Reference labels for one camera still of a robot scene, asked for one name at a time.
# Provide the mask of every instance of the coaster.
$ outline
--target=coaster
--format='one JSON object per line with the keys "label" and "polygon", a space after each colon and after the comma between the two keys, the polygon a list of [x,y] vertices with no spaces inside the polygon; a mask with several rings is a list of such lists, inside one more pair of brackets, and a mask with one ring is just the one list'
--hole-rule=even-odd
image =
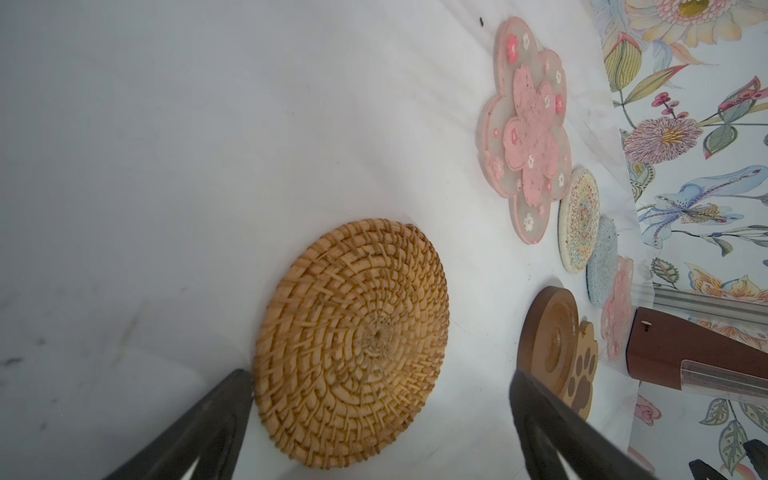
{"label": "coaster", "polygon": [[634,261],[618,257],[613,290],[605,302],[600,319],[601,335],[607,342],[608,358],[618,360],[624,353],[634,318],[632,307],[632,276]]}
{"label": "coaster", "polygon": [[586,419],[598,365],[594,326],[578,322],[573,294],[548,286],[536,296],[525,317],[518,348],[518,368],[531,373],[565,405]]}
{"label": "coaster", "polygon": [[611,295],[616,278],[616,261],[619,256],[618,237],[614,221],[600,217],[598,240],[592,257],[587,262],[587,292],[592,305],[603,308]]}
{"label": "coaster", "polygon": [[558,216],[560,258],[569,273],[578,273],[587,266],[598,240],[599,220],[598,184],[589,170],[579,167],[560,202]]}
{"label": "coaster", "polygon": [[539,51],[520,18],[498,30],[495,48],[498,95],[480,120],[478,145],[485,177],[510,201],[513,224],[526,243],[547,230],[551,203],[571,177],[571,147],[563,128],[567,92],[558,54]]}
{"label": "coaster", "polygon": [[440,373],[448,306],[438,254],[413,225],[363,220],[317,240],[280,281],[253,361],[277,448],[333,468],[394,442]]}

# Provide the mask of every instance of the brown holder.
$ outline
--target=brown holder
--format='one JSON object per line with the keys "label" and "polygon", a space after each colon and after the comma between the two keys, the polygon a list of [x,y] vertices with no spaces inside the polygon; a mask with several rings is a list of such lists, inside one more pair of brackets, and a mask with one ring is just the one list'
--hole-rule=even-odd
{"label": "brown holder", "polygon": [[669,313],[638,308],[627,344],[629,375],[680,390],[683,360],[768,379],[768,353]]}

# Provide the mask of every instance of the small white flower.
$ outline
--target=small white flower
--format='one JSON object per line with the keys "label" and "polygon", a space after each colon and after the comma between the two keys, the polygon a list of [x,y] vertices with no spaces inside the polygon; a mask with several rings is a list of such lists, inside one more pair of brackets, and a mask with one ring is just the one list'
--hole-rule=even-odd
{"label": "small white flower", "polygon": [[525,220],[523,220],[523,224],[525,225],[525,231],[530,232],[533,230],[533,217],[531,214],[528,214],[525,216]]}

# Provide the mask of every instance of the black speck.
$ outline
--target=black speck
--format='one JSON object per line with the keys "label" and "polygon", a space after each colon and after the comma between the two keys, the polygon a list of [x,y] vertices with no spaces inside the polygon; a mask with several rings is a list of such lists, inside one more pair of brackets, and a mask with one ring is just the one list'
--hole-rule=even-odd
{"label": "black speck", "polygon": [[14,357],[12,357],[10,359],[6,359],[5,361],[3,361],[2,364],[3,364],[3,366],[12,366],[12,365],[15,365],[17,363],[21,363],[23,361],[24,361],[24,359],[21,358],[20,356],[14,356]]}

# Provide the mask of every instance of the clear plastic piece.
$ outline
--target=clear plastic piece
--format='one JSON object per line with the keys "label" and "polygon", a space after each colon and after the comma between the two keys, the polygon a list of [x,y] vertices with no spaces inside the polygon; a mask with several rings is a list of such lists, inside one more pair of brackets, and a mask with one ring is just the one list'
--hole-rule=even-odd
{"label": "clear plastic piece", "polygon": [[680,389],[700,395],[768,406],[768,379],[683,360]]}

